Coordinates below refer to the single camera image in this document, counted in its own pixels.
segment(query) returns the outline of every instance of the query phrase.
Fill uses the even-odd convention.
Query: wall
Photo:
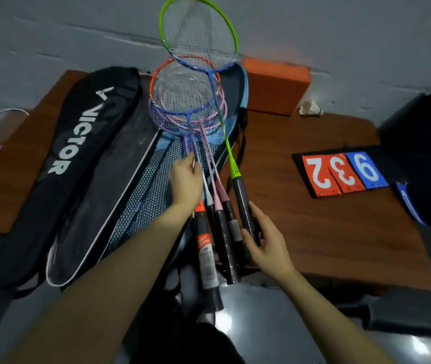
[[[311,67],[327,111],[381,123],[431,90],[431,0],[214,0],[245,55]],[[66,69],[167,59],[164,0],[0,0],[0,108],[31,108]]]

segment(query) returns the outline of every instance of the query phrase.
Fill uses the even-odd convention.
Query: person's left forearm
[[[191,213],[182,204],[169,207],[83,275],[7,361],[110,362]]]

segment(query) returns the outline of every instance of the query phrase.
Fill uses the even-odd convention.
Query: shiny gray floor
[[[196,299],[195,286],[194,271],[184,269],[182,291],[187,304]],[[301,318],[279,289],[240,283],[222,286],[221,294],[225,309],[217,313],[216,326],[231,338],[248,364],[325,363]],[[58,289],[43,284],[8,306],[0,319],[0,360],[60,296]],[[376,331],[366,334],[398,363],[431,363],[431,338]],[[121,349],[117,364],[129,362],[126,352]]]

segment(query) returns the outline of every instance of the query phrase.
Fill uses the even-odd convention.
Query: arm
[[[264,238],[257,247],[248,231],[243,240],[253,261],[289,296],[328,364],[392,364],[394,361],[316,291],[293,267],[283,235],[252,202]]]
[[[170,171],[172,205],[67,288],[6,359],[8,363],[111,362],[202,195],[193,153]]]

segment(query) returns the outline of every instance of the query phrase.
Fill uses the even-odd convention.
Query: person's left hand
[[[195,163],[192,173],[194,153],[190,152],[187,157],[175,160],[170,169],[170,184],[172,185],[172,205],[179,205],[191,213],[202,196],[202,169],[199,163]]]

